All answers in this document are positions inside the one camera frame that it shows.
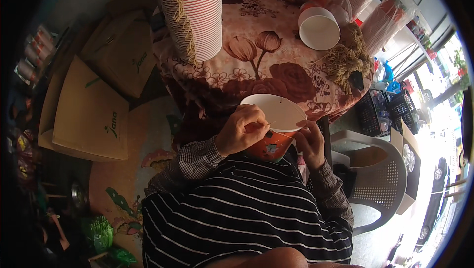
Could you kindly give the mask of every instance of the checkered shirt sleeve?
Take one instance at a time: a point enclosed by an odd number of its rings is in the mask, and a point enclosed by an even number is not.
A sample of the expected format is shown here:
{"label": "checkered shirt sleeve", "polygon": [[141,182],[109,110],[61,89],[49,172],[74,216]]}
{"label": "checkered shirt sleeve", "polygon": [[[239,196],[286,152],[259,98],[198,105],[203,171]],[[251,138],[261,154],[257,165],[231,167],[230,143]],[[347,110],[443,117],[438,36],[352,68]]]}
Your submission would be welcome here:
{"label": "checkered shirt sleeve", "polygon": [[324,219],[341,217],[354,225],[351,205],[342,191],[342,180],[335,176],[326,161],[320,170],[310,172],[312,193]]}
{"label": "checkered shirt sleeve", "polygon": [[153,176],[145,189],[146,196],[153,193],[172,193],[190,182],[204,179],[225,158],[217,151],[216,136],[207,141],[193,141],[183,146],[163,171]]}

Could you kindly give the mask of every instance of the plastic chair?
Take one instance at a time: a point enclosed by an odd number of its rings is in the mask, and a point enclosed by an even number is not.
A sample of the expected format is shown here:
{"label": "plastic chair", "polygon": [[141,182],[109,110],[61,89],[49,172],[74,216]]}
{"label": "plastic chair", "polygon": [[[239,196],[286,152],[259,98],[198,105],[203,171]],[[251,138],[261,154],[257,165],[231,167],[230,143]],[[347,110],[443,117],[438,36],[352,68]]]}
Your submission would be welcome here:
{"label": "plastic chair", "polygon": [[352,235],[357,236],[381,227],[394,216],[407,187],[407,170],[400,152],[388,141],[348,130],[331,135],[331,144],[338,141],[353,141],[377,146],[387,153],[387,157],[377,164],[350,167],[348,156],[331,152],[333,164],[344,164],[351,171],[357,172],[349,202],[373,207],[382,214],[375,222],[354,228]]}

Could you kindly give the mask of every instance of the floor mat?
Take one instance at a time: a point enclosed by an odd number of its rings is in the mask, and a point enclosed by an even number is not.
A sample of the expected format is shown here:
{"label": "floor mat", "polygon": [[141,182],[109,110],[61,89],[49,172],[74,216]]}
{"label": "floor mat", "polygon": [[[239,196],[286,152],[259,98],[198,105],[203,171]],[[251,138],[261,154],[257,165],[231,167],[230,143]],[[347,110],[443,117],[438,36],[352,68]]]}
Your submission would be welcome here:
{"label": "floor mat", "polygon": [[174,156],[171,144],[181,116],[170,96],[140,105],[128,114],[128,161],[94,162],[89,182],[91,210],[114,227],[114,244],[142,267],[141,201],[152,176]]}

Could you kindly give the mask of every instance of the green logo text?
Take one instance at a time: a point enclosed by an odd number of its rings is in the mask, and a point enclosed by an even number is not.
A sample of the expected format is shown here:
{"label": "green logo text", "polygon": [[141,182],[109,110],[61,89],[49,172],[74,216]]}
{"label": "green logo text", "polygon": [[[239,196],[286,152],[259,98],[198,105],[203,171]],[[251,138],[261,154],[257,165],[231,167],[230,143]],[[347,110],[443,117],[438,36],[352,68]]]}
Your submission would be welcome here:
{"label": "green logo text", "polygon": [[114,111],[112,114],[112,128],[105,126],[104,129],[107,130],[107,133],[109,133],[109,130],[112,131],[112,133],[115,135],[115,138],[117,138],[117,133],[115,132],[115,124],[117,123],[117,113]]}
{"label": "green logo text", "polygon": [[132,58],[132,65],[135,65],[137,67],[137,74],[140,73],[140,66],[142,65],[143,61],[145,60],[146,57],[146,52],[143,53],[143,56],[140,58],[140,60],[137,62],[135,61],[135,58]]}

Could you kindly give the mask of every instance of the green plastic bag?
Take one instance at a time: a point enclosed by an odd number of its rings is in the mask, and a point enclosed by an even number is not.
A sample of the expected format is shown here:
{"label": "green plastic bag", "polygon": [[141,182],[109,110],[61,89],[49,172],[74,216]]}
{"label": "green plastic bag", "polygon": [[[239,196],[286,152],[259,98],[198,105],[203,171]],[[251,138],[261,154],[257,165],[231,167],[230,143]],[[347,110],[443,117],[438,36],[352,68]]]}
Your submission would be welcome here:
{"label": "green plastic bag", "polygon": [[128,252],[128,250],[119,248],[110,248],[109,249],[109,254],[112,258],[120,261],[122,264],[130,266],[132,263],[138,263],[134,255]]}

